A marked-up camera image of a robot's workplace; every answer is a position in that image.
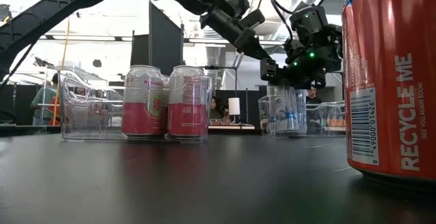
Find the table surface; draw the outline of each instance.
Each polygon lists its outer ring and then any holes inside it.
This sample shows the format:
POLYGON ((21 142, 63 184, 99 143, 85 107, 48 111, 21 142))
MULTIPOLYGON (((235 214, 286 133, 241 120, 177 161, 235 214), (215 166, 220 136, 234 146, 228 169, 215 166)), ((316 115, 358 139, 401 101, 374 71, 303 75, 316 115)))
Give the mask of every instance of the table surface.
POLYGON ((0 223, 436 223, 435 199, 363 179, 344 138, 0 138, 0 223))

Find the white lamp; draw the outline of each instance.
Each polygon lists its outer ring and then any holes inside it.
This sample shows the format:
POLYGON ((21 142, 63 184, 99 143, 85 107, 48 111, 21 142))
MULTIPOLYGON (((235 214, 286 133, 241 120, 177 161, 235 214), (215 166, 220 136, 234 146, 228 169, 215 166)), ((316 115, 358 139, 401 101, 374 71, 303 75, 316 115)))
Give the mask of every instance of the white lamp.
POLYGON ((229 115, 233 115, 236 121, 236 115, 240 115, 239 98, 229 98, 229 115))

